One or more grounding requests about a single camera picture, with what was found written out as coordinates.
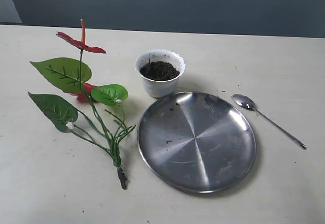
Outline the artificial red anthurium plant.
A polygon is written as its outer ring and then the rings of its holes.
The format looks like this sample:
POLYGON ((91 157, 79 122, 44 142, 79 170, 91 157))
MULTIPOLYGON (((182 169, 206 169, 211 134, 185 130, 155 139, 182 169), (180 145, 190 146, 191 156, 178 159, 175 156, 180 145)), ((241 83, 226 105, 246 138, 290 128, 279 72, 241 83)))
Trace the artificial red anthurium plant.
POLYGON ((76 137, 105 151, 112 159, 122 189, 126 190, 128 178, 122 166, 120 143, 135 129, 134 125, 126 125, 125 111, 121 106, 121 103, 128 97, 128 91, 120 84, 91 86, 87 83, 92 77, 92 71, 82 61, 83 53, 105 54, 106 51, 101 47, 91 47, 86 44, 86 25, 83 19, 80 22, 82 28, 80 40, 76 40, 61 31, 56 34, 57 37, 79 50, 79 59, 58 57, 40 62, 31 62, 31 65, 49 83, 64 93, 83 97, 85 102, 91 107, 99 126, 96 126, 84 112, 77 109, 61 96, 32 93, 29 93, 28 96, 53 123, 57 130, 63 133, 72 133, 76 137), (109 107, 117 107, 118 115, 106 110, 117 124, 115 131, 109 130, 105 125, 96 108, 96 103, 109 107))

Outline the metal spoon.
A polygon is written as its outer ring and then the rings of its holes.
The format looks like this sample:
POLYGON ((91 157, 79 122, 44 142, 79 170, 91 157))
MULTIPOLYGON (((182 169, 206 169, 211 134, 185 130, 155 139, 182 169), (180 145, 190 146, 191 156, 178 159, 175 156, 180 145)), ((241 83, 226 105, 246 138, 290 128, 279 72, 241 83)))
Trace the metal spoon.
POLYGON ((274 125, 275 127, 277 127, 280 131, 282 131, 284 134, 286 134, 290 139, 292 139, 297 145, 299 145, 303 150, 306 150, 307 147, 306 145, 301 142, 299 139, 297 139, 295 136, 293 136, 292 134, 290 134, 288 131, 286 131, 285 129, 283 129, 282 127, 280 127, 277 123, 275 123, 274 121, 272 121, 271 119, 269 119, 267 116, 265 116, 262 112, 260 112, 254 101, 252 99, 250 99, 249 97, 242 95, 242 94, 233 94, 231 96, 231 98, 233 99, 233 101, 241 106, 242 108, 245 108, 247 110, 253 110, 255 112, 257 112, 259 115, 261 115, 262 117, 264 117, 266 120, 268 120, 272 125, 274 125))

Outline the dark soil in pot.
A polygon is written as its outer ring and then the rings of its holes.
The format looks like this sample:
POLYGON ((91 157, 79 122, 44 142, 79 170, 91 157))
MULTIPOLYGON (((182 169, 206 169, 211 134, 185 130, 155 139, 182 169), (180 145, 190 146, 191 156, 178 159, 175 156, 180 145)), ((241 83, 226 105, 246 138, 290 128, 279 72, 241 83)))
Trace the dark soil in pot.
POLYGON ((141 67, 140 73, 154 81, 168 81, 180 74, 172 64, 164 61, 149 62, 141 67))

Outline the white plastic flower pot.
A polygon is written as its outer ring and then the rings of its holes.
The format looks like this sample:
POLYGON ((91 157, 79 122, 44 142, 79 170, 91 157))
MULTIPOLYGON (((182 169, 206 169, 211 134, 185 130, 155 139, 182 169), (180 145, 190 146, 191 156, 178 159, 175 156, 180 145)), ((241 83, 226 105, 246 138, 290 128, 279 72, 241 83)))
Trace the white plastic flower pot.
POLYGON ((145 91, 153 98, 161 98, 173 93, 178 85, 179 78, 185 72, 184 59, 177 53, 165 49, 153 49, 141 54, 135 61, 135 70, 142 79, 145 91), (170 63, 178 72, 178 76, 166 81, 152 80, 141 74, 143 66, 150 62, 163 61, 170 63))

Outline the round stainless steel plate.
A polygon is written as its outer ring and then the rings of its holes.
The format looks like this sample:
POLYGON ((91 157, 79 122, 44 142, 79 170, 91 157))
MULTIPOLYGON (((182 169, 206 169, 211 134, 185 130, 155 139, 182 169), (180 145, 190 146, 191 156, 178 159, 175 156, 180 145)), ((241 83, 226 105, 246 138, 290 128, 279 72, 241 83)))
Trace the round stainless steel plate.
POLYGON ((193 194, 237 185, 256 159, 256 136, 246 117, 204 92, 156 100, 139 121, 137 141, 142 159, 159 179, 193 194))

